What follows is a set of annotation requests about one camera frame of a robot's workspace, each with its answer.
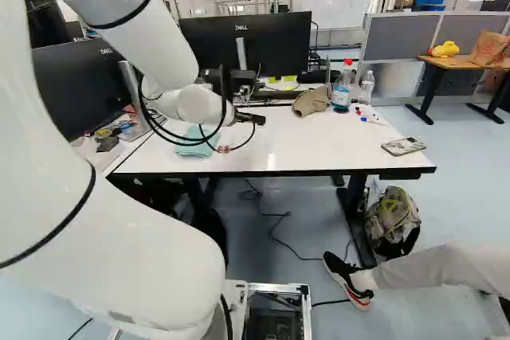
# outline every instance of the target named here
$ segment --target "white pants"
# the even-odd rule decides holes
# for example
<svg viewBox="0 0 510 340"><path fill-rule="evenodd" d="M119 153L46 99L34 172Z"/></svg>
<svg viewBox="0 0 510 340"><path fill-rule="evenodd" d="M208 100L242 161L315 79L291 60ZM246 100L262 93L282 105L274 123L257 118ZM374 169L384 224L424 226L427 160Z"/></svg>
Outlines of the white pants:
<svg viewBox="0 0 510 340"><path fill-rule="evenodd" d="M445 244L356 272L351 279L359 291L461 284L510 299L510 248Z"/></svg>

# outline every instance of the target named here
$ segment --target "paper bag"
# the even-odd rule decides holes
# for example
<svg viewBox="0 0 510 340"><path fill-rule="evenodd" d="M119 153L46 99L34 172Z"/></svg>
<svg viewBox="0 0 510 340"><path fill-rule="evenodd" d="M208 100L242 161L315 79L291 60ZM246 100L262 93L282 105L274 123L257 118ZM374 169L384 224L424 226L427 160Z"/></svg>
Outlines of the paper bag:
<svg viewBox="0 0 510 340"><path fill-rule="evenodd" d="M481 31L469 61L481 67L501 65L508 56L510 37L491 31Z"/></svg>

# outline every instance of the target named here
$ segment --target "plastic bottle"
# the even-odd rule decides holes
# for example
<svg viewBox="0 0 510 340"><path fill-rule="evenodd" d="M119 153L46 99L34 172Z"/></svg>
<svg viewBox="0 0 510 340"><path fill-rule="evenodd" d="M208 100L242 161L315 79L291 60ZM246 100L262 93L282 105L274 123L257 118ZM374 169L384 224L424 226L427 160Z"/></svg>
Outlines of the plastic bottle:
<svg viewBox="0 0 510 340"><path fill-rule="evenodd" d="M374 71L367 71L361 81L361 93L359 94L358 101L360 104L370 105L372 101L372 91L375 86Z"/></svg>
<svg viewBox="0 0 510 340"><path fill-rule="evenodd" d="M351 81L352 81L352 60L345 59L343 61L342 80L338 79L333 85L333 95L331 97L331 105L333 110L345 113L349 111L351 103Z"/></svg>

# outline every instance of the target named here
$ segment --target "shoe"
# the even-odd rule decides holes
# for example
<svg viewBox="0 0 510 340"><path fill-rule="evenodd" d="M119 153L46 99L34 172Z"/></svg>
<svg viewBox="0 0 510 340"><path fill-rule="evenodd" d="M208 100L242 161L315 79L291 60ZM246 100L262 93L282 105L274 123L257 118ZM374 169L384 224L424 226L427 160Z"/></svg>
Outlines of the shoe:
<svg viewBox="0 0 510 340"><path fill-rule="evenodd" d="M370 301L374 297L374 292L372 290L356 290L352 285L350 277L350 274L362 271L363 269L345 263L338 256L329 251L323 254L323 261L329 275L342 287L345 295L351 300L355 307L361 311L368 311L370 309Z"/></svg>

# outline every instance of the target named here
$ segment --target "smartphone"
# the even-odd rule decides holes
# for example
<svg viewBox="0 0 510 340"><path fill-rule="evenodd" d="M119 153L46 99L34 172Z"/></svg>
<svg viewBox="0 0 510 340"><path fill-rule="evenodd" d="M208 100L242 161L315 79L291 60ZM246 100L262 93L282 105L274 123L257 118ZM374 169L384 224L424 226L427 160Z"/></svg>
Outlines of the smartphone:
<svg viewBox="0 0 510 340"><path fill-rule="evenodd" d="M396 139L388 143L381 144L381 148L388 153L399 157L404 154L414 153L415 151L423 150L427 147L417 137L404 137L403 139Z"/></svg>

